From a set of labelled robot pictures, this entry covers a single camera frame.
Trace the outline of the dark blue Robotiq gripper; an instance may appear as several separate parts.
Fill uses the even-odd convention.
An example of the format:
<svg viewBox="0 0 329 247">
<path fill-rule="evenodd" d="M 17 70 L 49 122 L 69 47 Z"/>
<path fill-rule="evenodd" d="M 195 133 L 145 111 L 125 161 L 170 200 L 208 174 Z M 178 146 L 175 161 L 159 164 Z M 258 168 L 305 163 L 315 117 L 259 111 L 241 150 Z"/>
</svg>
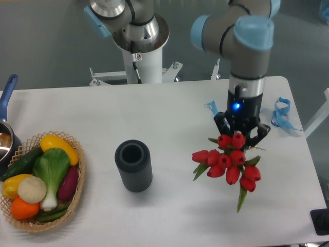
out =
<svg viewBox="0 0 329 247">
<path fill-rule="evenodd" d="M 244 149 L 255 147 L 270 132 L 271 127 L 260 123 L 260 107 L 263 94 L 251 98 L 238 98 L 229 92 L 226 112 L 218 112 L 214 122 L 221 135 L 233 136 L 235 131 L 240 131 L 246 136 Z M 257 134 L 250 136 L 251 131 L 257 128 Z"/>
</svg>

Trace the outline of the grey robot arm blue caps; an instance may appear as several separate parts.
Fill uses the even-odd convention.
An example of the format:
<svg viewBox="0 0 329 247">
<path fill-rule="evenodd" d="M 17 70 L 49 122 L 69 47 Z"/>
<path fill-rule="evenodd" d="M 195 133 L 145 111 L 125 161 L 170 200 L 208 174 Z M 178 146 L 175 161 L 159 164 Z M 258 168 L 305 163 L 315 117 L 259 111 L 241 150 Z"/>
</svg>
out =
<svg viewBox="0 0 329 247">
<path fill-rule="evenodd" d="M 231 62 L 227 109 L 215 114 L 221 134 L 242 133 L 243 150 L 256 146 L 270 131 L 260 108 L 273 46 L 272 17 L 280 1 L 229 1 L 219 17 L 203 15 L 191 28 L 192 44 Z M 169 28 L 155 13 L 153 1 L 90 1 L 84 8 L 102 37 L 112 36 L 121 49 L 129 84 L 161 83 L 162 49 Z"/>
</svg>

